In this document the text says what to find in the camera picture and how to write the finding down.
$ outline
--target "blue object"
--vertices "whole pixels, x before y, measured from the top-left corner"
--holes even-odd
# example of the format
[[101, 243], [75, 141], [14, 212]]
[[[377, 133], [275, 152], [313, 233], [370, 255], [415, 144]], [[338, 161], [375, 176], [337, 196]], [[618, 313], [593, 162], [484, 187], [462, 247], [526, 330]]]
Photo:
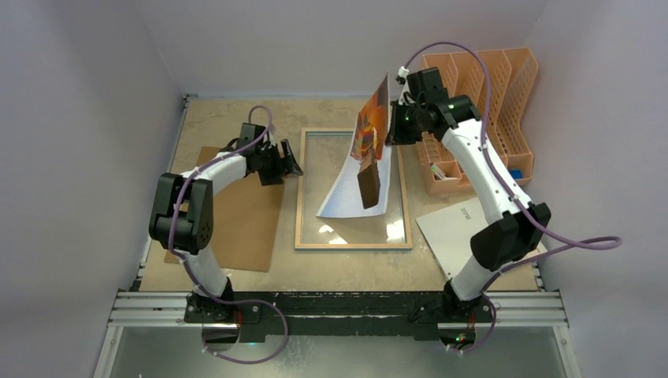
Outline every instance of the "blue object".
[[522, 178], [521, 170], [519, 169], [508, 169], [508, 172], [510, 172], [510, 176], [515, 180]]

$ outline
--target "orange plastic organizer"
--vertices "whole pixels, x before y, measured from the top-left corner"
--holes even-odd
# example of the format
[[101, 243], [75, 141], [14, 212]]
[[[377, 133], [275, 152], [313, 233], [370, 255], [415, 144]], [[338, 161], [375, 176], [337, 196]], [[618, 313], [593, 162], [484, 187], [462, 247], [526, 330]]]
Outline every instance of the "orange plastic organizer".
[[[521, 134], [520, 119], [529, 92], [538, 73], [538, 62], [528, 48], [478, 52], [487, 65], [492, 81], [488, 137], [508, 169], [519, 169], [518, 185], [531, 180], [533, 154]], [[426, 54], [422, 68], [437, 67], [450, 96], [467, 95], [482, 113], [485, 83], [480, 64], [469, 53]], [[425, 186], [430, 195], [473, 189], [466, 174], [443, 144], [433, 135], [424, 134], [417, 143]], [[442, 169], [447, 178], [437, 180], [430, 163]]]

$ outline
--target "wall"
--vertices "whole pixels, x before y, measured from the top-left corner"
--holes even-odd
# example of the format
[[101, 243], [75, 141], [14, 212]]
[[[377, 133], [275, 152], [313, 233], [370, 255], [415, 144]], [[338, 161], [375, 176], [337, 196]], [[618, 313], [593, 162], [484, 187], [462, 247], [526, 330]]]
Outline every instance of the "wall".
[[665, 0], [551, 0], [527, 41], [541, 64], [522, 126], [536, 151], [529, 193], [562, 235], [625, 239], [542, 264], [586, 377], [668, 369], [666, 18]]
[[181, 89], [232, 96], [367, 95], [427, 43], [521, 44], [546, 3], [138, 0]]
[[180, 92], [136, 7], [0, 5], [0, 376], [91, 376]]

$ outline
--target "poster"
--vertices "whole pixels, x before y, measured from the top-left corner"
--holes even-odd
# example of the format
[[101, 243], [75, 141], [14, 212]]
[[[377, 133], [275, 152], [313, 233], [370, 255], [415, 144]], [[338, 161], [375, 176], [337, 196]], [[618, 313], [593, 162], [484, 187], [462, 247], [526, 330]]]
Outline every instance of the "poster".
[[359, 111], [350, 153], [318, 217], [356, 218], [384, 214], [388, 208], [392, 148], [385, 146], [390, 127], [388, 75]]

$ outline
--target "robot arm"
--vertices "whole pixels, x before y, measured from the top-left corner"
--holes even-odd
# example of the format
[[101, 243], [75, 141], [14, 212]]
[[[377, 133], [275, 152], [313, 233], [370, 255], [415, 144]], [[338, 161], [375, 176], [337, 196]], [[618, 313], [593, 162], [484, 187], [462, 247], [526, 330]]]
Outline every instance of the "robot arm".
[[448, 96], [438, 69], [409, 75], [402, 67], [397, 81], [403, 85], [403, 90], [399, 100], [392, 104], [390, 132], [385, 143], [413, 144], [422, 140], [423, 132], [434, 134], [452, 152], [469, 178], [488, 223], [471, 239], [473, 256], [445, 287], [447, 301], [452, 306], [467, 306], [481, 296], [487, 282], [504, 265], [519, 261], [536, 249], [542, 236], [492, 174], [483, 148], [487, 148], [502, 179], [514, 189], [515, 198], [543, 226], [550, 219], [550, 210], [544, 203], [534, 205], [514, 182], [494, 148], [489, 143], [481, 145], [482, 124], [478, 110], [467, 96]]
[[[234, 149], [247, 146], [251, 140], [259, 137], [264, 129], [264, 126], [243, 124], [239, 138], [233, 139], [216, 155], [215, 164], [181, 174], [165, 173], [158, 181], [150, 217], [150, 237], [168, 249], [172, 221], [177, 217], [174, 248], [187, 260], [189, 269], [198, 277], [199, 285], [217, 297], [222, 296], [228, 286], [228, 279], [218, 268], [210, 245], [213, 234], [213, 197], [230, 183], [254, 172], [258, 173], [263, 186], [282, 184], [283, 178], [290, 174], [298, 176], [303, 174], [292, 153], [290, 143], [286, 139], [280, 142], [283, 149], [281, 157], [271, 132], [252, 148], [241, 154], [226, 157]], [[196, 180], [190, 182], [185, 192], [184, 202], [187, 203], [187, 209], [182, 207], [176, 211], [178, 194], [186, 179], [195, 170], [199, 174]], [[205, 296], [198, 285], [195, 285], [194, 292], [202, 297]]]

